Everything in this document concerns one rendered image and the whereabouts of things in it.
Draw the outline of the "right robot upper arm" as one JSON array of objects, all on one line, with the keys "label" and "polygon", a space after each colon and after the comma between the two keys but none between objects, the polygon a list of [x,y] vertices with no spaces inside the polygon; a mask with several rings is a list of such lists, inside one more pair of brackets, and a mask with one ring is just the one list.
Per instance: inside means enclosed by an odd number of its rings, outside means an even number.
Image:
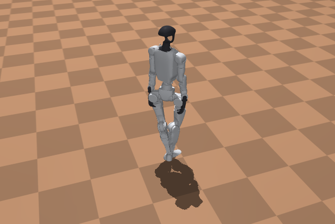
[{"label": "right robot upper arm", "polygon": [[175,52],[174,53],[174,60],[177,63],[177,77],[176,80],[178,82],[183,83],[183,77],[185,76],[185,62],[186,56],[183,53]]}]

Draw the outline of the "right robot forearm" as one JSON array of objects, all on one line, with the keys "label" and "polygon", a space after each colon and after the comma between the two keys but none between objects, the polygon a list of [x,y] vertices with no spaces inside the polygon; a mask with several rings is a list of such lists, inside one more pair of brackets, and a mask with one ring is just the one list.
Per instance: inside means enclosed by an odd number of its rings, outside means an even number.
[{"label": "right robot forearm", "polygon": [[183,77],[183,83],[179,82],[179,87],[180,87],[180,93],[181,93],[181,98],[183,99],[183,96],[187,96],[187,83],[186,83],[186,75]]}]

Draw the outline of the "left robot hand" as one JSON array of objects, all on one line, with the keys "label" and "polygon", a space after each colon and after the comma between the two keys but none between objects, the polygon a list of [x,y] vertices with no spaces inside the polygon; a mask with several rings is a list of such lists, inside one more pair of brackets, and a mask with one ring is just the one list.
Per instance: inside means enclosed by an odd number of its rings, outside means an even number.
[{"label": "left robot hand", "polygon": [[[151,92],[151,87],[149,86],[149,87],[148,87],[148,93],[150,93],[150,92]],[[149,99],[149,96],[148,96],[148,99]],[[148,100],[148,103],[149,103],[150,106],[152,106],[152,107],[156,107],[156,106],[154,106],[153,103],[150,102],[149,100]]]}]

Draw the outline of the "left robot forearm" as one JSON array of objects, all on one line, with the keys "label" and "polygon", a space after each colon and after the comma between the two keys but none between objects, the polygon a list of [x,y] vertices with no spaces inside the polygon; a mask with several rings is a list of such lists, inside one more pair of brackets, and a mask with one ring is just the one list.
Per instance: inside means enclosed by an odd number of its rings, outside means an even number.
[{"label": "left robot forearm", "polygon": [[149,86],[151,87],[151,91],[155,89],[155,84],[156,84],[155,78],[156,78],[156,76],[157,75],[155,73],[152,73],[149,70],[149,85],[148,85],[148,87]]}]

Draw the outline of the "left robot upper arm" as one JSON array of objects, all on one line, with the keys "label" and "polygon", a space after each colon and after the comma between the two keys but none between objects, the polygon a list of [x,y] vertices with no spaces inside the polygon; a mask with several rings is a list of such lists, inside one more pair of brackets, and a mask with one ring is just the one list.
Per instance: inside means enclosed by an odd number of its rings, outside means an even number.
[{"label": "left robot upper arm", "polygon": [[154,67],[154,50],[157,46],[152,46],[148,49],[149,53],[149,63],[150,63],[150,72],[155,73],[155,67]]}]

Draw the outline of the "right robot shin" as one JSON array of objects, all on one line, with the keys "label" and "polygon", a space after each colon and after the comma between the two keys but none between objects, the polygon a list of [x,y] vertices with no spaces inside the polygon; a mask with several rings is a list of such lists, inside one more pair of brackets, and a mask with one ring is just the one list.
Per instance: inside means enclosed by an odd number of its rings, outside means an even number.
[{"label": "right robot shin", "polygon": [[180,128],[178,126],[174,126],[171,132],[168,132],[171,154],[172,152],[174,152],[175,145],[178,141],[179,134],[180,134]]}]

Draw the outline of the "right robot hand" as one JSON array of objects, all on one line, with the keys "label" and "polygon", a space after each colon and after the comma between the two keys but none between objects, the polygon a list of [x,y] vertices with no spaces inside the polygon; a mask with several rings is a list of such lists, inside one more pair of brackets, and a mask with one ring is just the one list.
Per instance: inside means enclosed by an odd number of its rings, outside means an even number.
[{"label": "right robot hand", "polygon": [[182,100],[182,102],[183,102],[183,105],[181,106],[181,109],[179,109],[179,110],[177,110],[178,112],[178,114],[182,114],[183,113],[183,111],[184,111],[184,108],[185,108],[185,105],[186,105],[186,101],[187,101],[187,96],[183,96],[183,99],[181,99]]}]

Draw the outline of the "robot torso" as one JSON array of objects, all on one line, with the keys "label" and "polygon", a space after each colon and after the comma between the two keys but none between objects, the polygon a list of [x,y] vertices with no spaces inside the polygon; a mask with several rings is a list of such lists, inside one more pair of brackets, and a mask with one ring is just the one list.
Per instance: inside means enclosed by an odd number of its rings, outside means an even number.
[{"label": "robot torso", "polygon": [[158,80],[162,81],[159,87],[158,99],[163,101],[173,101],[175,87],[172,86],[177,77],[177,63],[174,60],[174,53],[179,52],[170,46],[171,51],[159,50],[161,44],[154,50],[154,67]]}]

